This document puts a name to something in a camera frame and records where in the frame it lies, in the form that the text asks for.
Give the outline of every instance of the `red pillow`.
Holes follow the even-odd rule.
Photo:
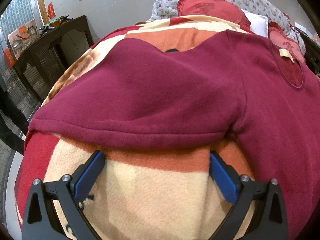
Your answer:
[[[177,4],[178,16],[208,15],[247,26],[251,22],[235,4],[225,0],[180,0]]]
[[[271,39],[273,44],[288,50],[290,54],[301,63],[305,63],[305,58],[300,50],[299,44],[285,35],[276,22],[269,23],[269,39]]]

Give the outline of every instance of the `white pillowcase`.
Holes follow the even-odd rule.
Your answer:
[[[250,30],[257,35],[268,37],[268,18],[266,16],[242,10],[248,20],[251,22]]]

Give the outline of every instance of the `framed picture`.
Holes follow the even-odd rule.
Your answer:
[[[33,19],[8,35],[8,41],[17,60],[30,43],[40,37]]]

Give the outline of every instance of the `floral bedsheet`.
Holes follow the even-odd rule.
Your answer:
[[[178,15],[177,3],[179,0],[156,0],[153,4],[152,15],[149,21],[176,17]],[[284,34],[293,39],[305,54],[306,48],[300,34],[290,27],[287,17],[272,3],[267,0],[227,0],[234,3],[240,9],[254,14],[266,16],[269,22],[277,22]]]

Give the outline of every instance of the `dark wooden furniture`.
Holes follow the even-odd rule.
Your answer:
[[[71,30],[84,32],[89,46],[94,44],[87,18],[86,16],[81,16],[48,32],[38,40],[31,43],[23,51],[13,66],[21,82],[39,102],[43,101],[43,97],[46,96],[46,92],[51,89],[63,74],[64,70],[68,68],[59,43],[62,36]],[[30,77],[35,76],[39,76],[39,78],[38,81],[35,81],[32,85],[29,80]],[[44,87],[45,92],[41,93],[40,87]]]
[[[318,75],[320,72],[320,46],[302,30],[298,28],[296,30],[300,33],[306,45],[306,54],[304,56],[306,64],[314,74]]]

